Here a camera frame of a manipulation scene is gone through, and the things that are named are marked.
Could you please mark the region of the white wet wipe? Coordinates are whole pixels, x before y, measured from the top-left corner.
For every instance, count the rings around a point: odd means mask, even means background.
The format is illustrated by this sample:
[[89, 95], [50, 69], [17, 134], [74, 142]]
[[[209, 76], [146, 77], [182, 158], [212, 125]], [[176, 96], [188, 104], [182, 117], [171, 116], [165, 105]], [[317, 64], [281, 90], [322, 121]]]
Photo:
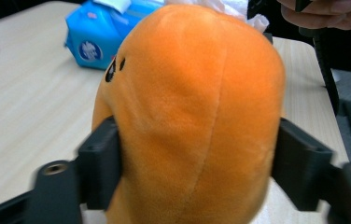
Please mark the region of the white wet wipe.
[[118, 13], [123, 14], [132, 4], [131, 0], [92, 0], [102, 6], [115, 9]]

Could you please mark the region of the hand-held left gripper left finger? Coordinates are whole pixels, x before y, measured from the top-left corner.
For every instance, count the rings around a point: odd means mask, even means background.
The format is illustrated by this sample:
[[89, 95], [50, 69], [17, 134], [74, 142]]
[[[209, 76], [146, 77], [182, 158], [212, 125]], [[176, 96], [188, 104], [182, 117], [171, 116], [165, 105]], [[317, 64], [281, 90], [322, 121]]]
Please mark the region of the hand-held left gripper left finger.
[[113, 117], [105, 119], [77, 150], [81, 199], [90, 210], [106, 210], [121, 177], [119, 131]]

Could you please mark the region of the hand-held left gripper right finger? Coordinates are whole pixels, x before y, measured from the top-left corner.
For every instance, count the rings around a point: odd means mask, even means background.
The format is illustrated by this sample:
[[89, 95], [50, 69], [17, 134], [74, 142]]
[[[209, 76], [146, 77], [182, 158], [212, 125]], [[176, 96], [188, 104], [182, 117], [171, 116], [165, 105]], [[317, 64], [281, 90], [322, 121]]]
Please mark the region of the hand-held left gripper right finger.
[[333, 152], [287, 119], [280, 119], [272, 177], [299, 211], [315, 211], [320, 177]]

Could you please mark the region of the blue wet wipes packet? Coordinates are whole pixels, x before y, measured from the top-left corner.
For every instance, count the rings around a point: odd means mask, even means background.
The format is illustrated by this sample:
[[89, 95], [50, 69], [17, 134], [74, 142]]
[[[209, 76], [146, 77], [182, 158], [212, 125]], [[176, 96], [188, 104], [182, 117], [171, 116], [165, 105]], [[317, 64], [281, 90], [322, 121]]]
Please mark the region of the blue wet wipes packet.
[[135, 25], [164, 5], [163, 0], [131, 0], [123, 13], [87, 0], [71, 12], [65, 46], [82, 67], [106, 70]]

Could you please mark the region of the orange plush toy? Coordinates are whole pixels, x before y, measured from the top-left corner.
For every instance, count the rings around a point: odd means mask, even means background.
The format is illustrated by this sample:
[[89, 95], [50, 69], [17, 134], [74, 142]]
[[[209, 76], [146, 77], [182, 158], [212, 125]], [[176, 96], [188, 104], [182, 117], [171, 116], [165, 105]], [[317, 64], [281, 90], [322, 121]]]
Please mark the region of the orange plush toy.
[[92, 121], [113, 117], [122, 176], [108, 224], [248, 224], [271, 174], [286, 75], [249, 24], [167, 5], [123, 40]]

